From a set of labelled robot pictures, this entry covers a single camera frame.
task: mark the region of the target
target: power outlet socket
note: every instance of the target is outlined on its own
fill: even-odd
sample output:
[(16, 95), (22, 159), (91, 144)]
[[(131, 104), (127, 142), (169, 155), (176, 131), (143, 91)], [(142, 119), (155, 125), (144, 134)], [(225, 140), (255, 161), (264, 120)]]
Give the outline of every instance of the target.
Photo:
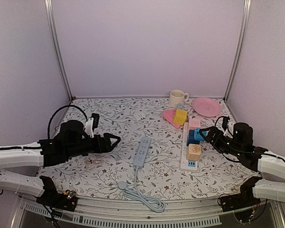
[(151, 138), (148, 137), (142, 138), (133, 165), (140, 168), (143, 167), (144, 160), (146, 159), (150, 144), (151, 144)]
[(196, 166), (195, 161), (188, 161), (188, 166), (195, 167)]

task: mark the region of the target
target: power strip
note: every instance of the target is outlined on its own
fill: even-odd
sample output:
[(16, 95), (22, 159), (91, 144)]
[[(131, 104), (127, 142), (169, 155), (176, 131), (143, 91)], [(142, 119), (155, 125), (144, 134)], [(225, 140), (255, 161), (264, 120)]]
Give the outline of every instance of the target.
[(182, 148), (181, 148), (181, 157), (180, 157), (180, 171), (186, 172), (196, 172), (198, 170), (198, 161), (188, 161), (186, 158), (187, 155), (187, 140), (188, 140), (188, 131), (189, 124), (186, 122), (184, 124), (184, 130), (182, 133)]
[(143, 167), (144, 160), (146, 159), (150, 143), (151, 143), (151, 138), (148, 137), (142, 138), (133, 165), (139, 168)]

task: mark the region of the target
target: power strip cord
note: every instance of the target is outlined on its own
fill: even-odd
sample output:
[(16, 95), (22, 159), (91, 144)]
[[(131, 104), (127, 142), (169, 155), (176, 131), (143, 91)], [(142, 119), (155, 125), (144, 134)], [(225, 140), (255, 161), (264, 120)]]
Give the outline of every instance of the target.
[(138, 200), (142, 202), (144, 205), (146, 205), (150, 210), (156, 212), (156, 213), (162, 213), (165, 208), (166, 204), (161, 201), (160, 199), (152, 196), (144, 196), (143, 194), (140, 193), (140, 191), (137, 188), (137, 173), (138, 173), (139, 167), (136, 167), (135, 169), (135, 190), (129, 189), (127, 187), (127, 183), (124, 181), (121, 181), (118, 183), (119, 189), (123, 190), (123, 193), (126, 197), (133, 199), (133, 200)]

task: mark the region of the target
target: white power strip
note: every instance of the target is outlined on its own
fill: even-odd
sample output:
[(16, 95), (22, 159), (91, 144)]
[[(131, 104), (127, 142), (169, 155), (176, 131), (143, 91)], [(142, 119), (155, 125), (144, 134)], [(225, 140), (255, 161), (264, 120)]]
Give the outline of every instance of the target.
[(181, 148), (181, 157), (180, 157), (180, 171), (187, 172), (196, 172), (198, 170), (198, 161), (188, 161), (186, 158), (187, 155), (187, 140), (188, 140), (188, 131), (189, 126), (188, 122), (184, 124), (184, 130), (182, 134), (182, 148)]
[(156, 213), (162, 213), (166, 208), (166, 204), (156, 197), (143, 195), (137, 188), (138, 170), (143, 167), (144, 160), (146, 159), (150, 143), (151, 143), (151, 138), (148, 137), (142, 138), (136, 157), (133, 162), (133, 165), (135, 166), (135, 178), (134, 178), (135, 189), (129, 189), (127, 187), (127, 183), (124, 181), (118, 182), (118, 188), (123, 191), (126, 197), (142, 202), (146, 207), (148, 207), (150, 210)]
[(139, 168), (143, 167), (144, 160), (146, 159), (150, 143), (151, 143), (151, 138), (148, 137), (142, 138), (133, 165)]

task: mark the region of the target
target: pink plate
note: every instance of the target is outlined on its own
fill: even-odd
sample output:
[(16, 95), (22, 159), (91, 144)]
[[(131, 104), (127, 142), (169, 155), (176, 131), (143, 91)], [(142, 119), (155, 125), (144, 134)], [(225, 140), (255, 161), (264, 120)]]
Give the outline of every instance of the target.
[(215, 117), (220, 114), (221, 107), (219, 103), (210, 98), (200, 97), (192, 102), (193, 109), (205, 117)]

